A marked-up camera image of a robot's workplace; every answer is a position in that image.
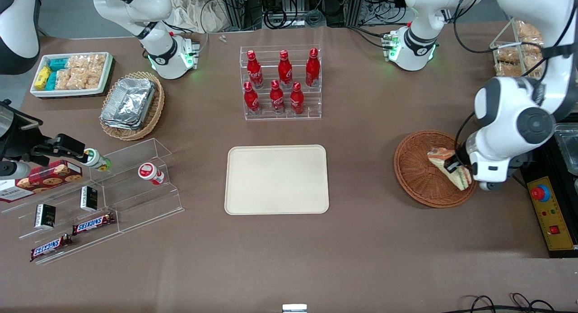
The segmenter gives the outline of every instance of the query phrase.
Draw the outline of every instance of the small black box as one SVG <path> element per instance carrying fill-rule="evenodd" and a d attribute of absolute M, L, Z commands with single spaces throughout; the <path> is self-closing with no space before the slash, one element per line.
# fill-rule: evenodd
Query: small black box
<path fill-rule="evenodd" d="M 37 206 L 37 216 L 34 227 L 37 229 L 53 229 L 56 220 L 56 207 L 46 204 Z"/>
<path fill-rule="evenodd" d="M 82 187 L 80 196 L 80 208 L 86 211 L 97 211 L 98 191 L 89 186 Z"/>

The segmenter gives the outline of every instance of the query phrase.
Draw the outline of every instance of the yellow control panel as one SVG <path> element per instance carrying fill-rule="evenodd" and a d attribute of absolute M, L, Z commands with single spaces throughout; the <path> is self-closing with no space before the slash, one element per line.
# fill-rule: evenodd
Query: yellow control panel
<path fill-rule="evenodd" d="M 568 227 L 552 191 L 550 179 L 543 177 L 527 185 L 548 249 L 551 251 L 573 250 L 574 243 L 572 243 Z"/>

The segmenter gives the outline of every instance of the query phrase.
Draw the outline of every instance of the brown table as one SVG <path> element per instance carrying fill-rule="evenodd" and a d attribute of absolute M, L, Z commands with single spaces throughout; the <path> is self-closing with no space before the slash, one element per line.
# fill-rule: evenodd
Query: brown table
<path fill-rule="evenodd" d="M 469 46 L 483 49 L 502 25 L 460 30 Z M 245 122 L 239 47 L 305 43 L 323 48 L 323 119 Z M 510 292 L 577 310 L 578 260 L 546 259 L 520 185 L 478 190 L 446 210 L 421 206 L 398 185 L 392 157 L 402 138 L 422 129 L 453 134 L 493 76 L 491 57 L 461 49 L 450 27 L 440 43 L 425 69 L 405 72 L 347 29 L 228 33 L 227 44 L 211 36 L 198 70 L 163 80 L 167 103 L 149 135 L 173 152 L 171 181 L 186 211 L 47 266 L 28 262 L 31 243 L 17 239 L 13 218 L 0 216 L 3 311 L 272 313 L 307 303 L 313 313 L 435 313 L 469 305 L 464 296 L 471 294 L 512 304 Z M 43 54 L 111 52 L 113 80 L 151 71 L 141 50 L 134 38 L 42 40 Z M 131 143 L 101 130 L 102 101 L 27 95 L 23 111 L 45 120 L 46 135 L 70 134 L 108 153 Z M 294 144 L 326 148 L 329 210 L 226 214 L 229 149 Z M 282 186 L 280 193 L 298 201 Z"/>

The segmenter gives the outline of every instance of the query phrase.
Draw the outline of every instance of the wicker basket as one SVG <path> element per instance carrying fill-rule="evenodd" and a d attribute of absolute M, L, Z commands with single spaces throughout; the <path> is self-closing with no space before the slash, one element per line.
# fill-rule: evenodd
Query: wicker basket
<path fill-rule="evenodd" d="M 140 128 L 139 130 L 113 128 L 111 126 L 107 126 L 103 122 L 101 122 L 101 126 L 103 127 L 105 133 L 111 137 L 126 141 L 138 140 L 150 134 L 154 126 L 157 125 L 158 120 L 161 117 L 161 112 L 163 111 L 163 105 L 165 105 L 165 92 L 163 91 L 163 87 L 161 86 L 161 82 L 159 82 L 158 78 L 156 78 L 152 74 L 149 74 L 148 72 L 135 72 L 132 74 L 128 74 L 123 78 L 136 78 L 136 79 L 146 78 L 156 84 L 153 101 L 150 104 L 149 112 L 147 113 L 146 118 L 144 120 L 145 123 L 143 124 L 143 127 Z M 120 80 L 114 83 L 114 85 L 109 89 L 109 92 L 107 93 L 107 97 L 105 98 L 103 104 L 103 109 L 107 105 L 107 102 L 110 99 L 110 95 L 119 81 Z"/>
<path fill-rule="evenodd" d="M 402 140 L 394 156 L 394 170 L 403 189 L 415 200 L 434 208 L 450 208 L 471 197 L 476 182 L 460 191 L 427 157 L 432 148 L 454 148 L 454 138 L 436 130 L 415 132 Z"/>

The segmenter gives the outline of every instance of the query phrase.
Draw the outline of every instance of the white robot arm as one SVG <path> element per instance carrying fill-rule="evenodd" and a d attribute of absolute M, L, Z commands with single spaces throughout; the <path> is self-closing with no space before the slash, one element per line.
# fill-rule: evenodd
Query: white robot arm
<path fill-rule="evenodd" d="M 40 53 L 38 15 L 41 0 L 0 0 L 0 75 L 19 75 Z"/>
<path fill-rule="evenodd" d="M 468 8 L 481 0 L 405 0 L 415 13 L 411 26 L 391 31 L 384 39 L 391 49 L 388 60 L 402 69 L 415 71 L 425 67 L 446 18 L 443 9 Z"/>
<path fill-rule="evenodd" d="M 105 19 L 124 27 L 140 40 L 161 77 L 176 79 L 196 68 L 196 50 L 190 39 L 168 33 L 163 20 L 171 15 L 171 0 L 93 0 Z"/>
<path fill-rule="evenodd" d="M 520 166 L 519 157 L 547 142 L 555 123 L 578 102 L 576 0 L 498 0 L 498 4 L 539 29 L 547 62 L 541 80 L 496 77 L 475 96 L 475 117 L 483 128 L 468 137 L 457 155 L 471 164 L 474 179 L 485 190 L 506 181 Z"/>

